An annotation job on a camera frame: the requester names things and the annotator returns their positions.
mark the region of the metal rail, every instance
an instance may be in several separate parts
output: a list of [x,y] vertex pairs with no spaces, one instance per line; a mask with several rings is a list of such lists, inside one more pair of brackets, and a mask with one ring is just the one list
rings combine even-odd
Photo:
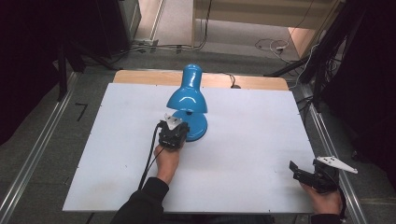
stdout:
[[[309,89],[309,85],[302,85],[301,87],[304,97],[308,97],[312,95],[312,91]],[[334,156],[338,158],[337,151],[332,144],[332,139],[327,131],[327,128],[324,124],[323,117],[320,113],[317,112],[315,107],[311,105],[309,107],[309,111],[311,113],[312,119],[317,127],[318,134],[324,146],[324,149],[328,156]],[[361,209],[361,204],[359,203],[359,199],[355,194],[355,190],[353,189],[349,179],[347,178],[347,174],[345,171],[340,171],[340,186],[343,189],[346,195],[346,206],[349,211],[350,217],[353,220],[354,224],[368,224],[367,218],[364,215],[363,210]]]
[[33,172],[41,159],[41,156],[46,149],[47,143],[49,142],[53,131],[55,130],[59,119],[61,118],[64,109],[66,108],[70,97],[74,91],[78,80],[78,74],[73,72],[68,80],[69,91],[61,102],[58,102],[54,107],[49,119],[44,126],[43,131],[38,136],[35,145],[33,146],[29,156],[27,157],[25,163],[20,169],[17,177],[14,179],[10,185],[6,197],[3,200],[0,207],[0,224],[7,224],[9,219],[14,212],[15,207],[18,204],[24,190],[32,177]]

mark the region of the wrist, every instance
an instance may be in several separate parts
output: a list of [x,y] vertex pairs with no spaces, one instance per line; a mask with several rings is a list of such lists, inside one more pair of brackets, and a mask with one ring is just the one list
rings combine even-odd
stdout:
[[161,172],[158,171],[157,178],[161,179],[161,181],[165,182],[169,186],[169,184],[172,181],[172,178],[175,173],[169,173],[169,172]]

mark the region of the white board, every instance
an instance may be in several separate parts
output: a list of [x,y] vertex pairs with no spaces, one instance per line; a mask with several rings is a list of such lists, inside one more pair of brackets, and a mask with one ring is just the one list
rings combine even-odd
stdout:
[[[117,211],[136,191],[155,125],[178,87],[109,84],[64,211]],[[208,129],[185,144],[163,201],[169,213],[310,213],[290,160],[314,154],[290,91],[201,88]],[[148,176],[155,176],[154,164]]]

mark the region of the hand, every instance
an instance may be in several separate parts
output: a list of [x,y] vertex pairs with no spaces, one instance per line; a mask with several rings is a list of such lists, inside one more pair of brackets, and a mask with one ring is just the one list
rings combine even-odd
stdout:
[[171,183],[178,167],[180,149],[169,150],[160,145],[155,147],[154,155],[159,155],[156,160],[158,166],[157,178],[161,179],[167,185]]
[[340,192],[329,192],[326,194],[319,194],[310,186],[300,183],[301,187],[308,193],[314,207],[314,213],[318,214],[336,214],[340,215],[342,208],[342,201]]

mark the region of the power cord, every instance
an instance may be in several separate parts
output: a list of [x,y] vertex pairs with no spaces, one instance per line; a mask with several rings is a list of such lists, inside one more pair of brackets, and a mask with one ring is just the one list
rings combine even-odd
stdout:
[[85,224],[90,224],[94,215],[95,215],[95,213],[91,213],[90,216],[88,217],[87,221],[85,222]]
[[[279,58],[280,60],[282,60],[283,62],[285,62],[285,63],[292,63],[292,62],[290,62],[290,61],[288,61],[288,60],[283,59],[283,58],[280,56],[280,54],[281,54],[281,53],[283,52],[283,50],[289,45],[291,36],[293,35],[295,29],[297,29],[297,28],[305,21],[306,16],[308,15],[308,12],[311,10],[311,7],[312,7],[312,4],[314,3],[314,1],[315,1],[315,0],[312,0],[311,3],[309,4],[308,9],[306,10],[306,12],[305,12],[305,14],[304,14],[304,16],[303,16],[303,19],[302,19],[296,26],[294,26],[294,28],[293,28],[293,30],[291,31],[291,33],[290,33],[289,38],[288,38],[287,41],[286,41],[286,40],[281,40],[281,39],[260,39],[260,40],[255,44],[255,47],[256,47],[257,49],[262,49],[262,48],[258,48],[257,44],[258,44],[260,41],[262,41],[262,40],[271,40],[271,43],[270,43],[270,50],[271,50],[271,52],[273,52],[273,53],[275,54],[275,56],[276,56],[277,58]],[[276,47],[276,50],[279,51],[279,53],[276,53],[276,52],[273,50],[272,45],[273,45],[275,42],[279,42],[279,41],[285,42],[286,45]]]
[[238,85],[235,85],[235,81],[236,81],[236,79],[235,79],[235,76],[233,75],[233,74],[230,74],[230,73],[222,73],[222,74],[225,74],[225,75],[228,75],[228,76],[230,76],[230,79],[231,79],[231,87],[230,88],[235,88],[235,87],[239,87]]
[[[129,50],[126,50],[124,52],[112,55],[112,56],[119,56],[120,55],[120,57],[118,59],[116,59],[115,61],[111,62],[110,64],[118,62],[127,53],[134,52],[134,51],[141,51],[141,50],[144,50],[144,49],[201,50],[204,47],[204,45],[206,44],[206,40],[207,40],[207,27],[208,27],[208,24],[209,24],[209,17],[210,17],[210,10],[212,8],[212,1],[213,0],[210,0],[209,7],[208,7],[208,10],[207,10],[207,13],[206,13],[204,40],[201,42],[201,44],[199,46],[192,46],[192,45],[156,45],[156,46],[151,46],[151,45],[147,45],[147,44],[144,44],[144,43],[143,44],[140,43],[139,47],[135,47],[133,49],[129,49]],[[100,65],[99,63],[90,63],[90,62],[85,62],[85,63],[89,63],[89,65]]]
[[305,125],[305,124],[306,124],[306,116],[308,115],[309,106],[311,106],[311,104],[312,104],[313,96],[305,97],[304,99],[302,99],[302,100],[300,100],[300,101],[298,101],[298,102],[296,102],[296,103],[299,104],[299,103],[301,103],[302,101],[306,101],[306,103],[305,103],[305,105],[304,105],[301,109],[299,109],[299,112],[303,111],[303,117],[302,117],[302,119],[303,119],[303,125],[304,125],[304,127],[306,128],[306,125]]
[[157,156],[154,158],[154,160],[153,160],[153,161],[151,162],[151,164],[150,164],[151,155],[152,155],[152,152],[153,152],[153,150],[154,150],[155,138],[156,138],[156,136],[157,136],[157,131],[158,131],[158,128],[163,127],[163,125],[166,125],[166,122],[163,121],[163,120],[161,120],[161,121],[155,126],[154,134],[152,135],[151,148],[150,148],[149,154],[148,154],[148,162],[146,163],[145,171],[144,171],[143,174],[142,174],[142,178],[140,179],[139,187],[138,187],[137,189],[142,189],[142,188],[143,188],[143,184],[145,183],[146,177],[147,177],[147,175],[148,175],[148,173],[149,173],[149,168],[151,167],[152,163],[155,162],[155,160],[157,159],[158,155],[160,155],[160,153],[163,152],[163,149],[162,149],[161,152],[160,152],[159,154],[157,154]]
[[312,47],[311,52],[310,52],[310,54],[309,54],[308,61],[306,61],[306,64],[305,64],[305,66],[304,66],[303,71],[300,73],[299,76],[297,76],[296,83],[294,84],[294,86],[289,87],[289,90],[290,90],[290,89],[293,89],[293,88],[295,88],[295,87],[297,86],[298,80],[300,79],[300,76],[304,73],[306,67],[308,66],[309,62],[311,61],[311,57],[312,57],[313,50],[314,50],[314,48],[315,48],[317,45],[318,45],[318,44],[316,44],[316,45],[314,45],[314,46]]

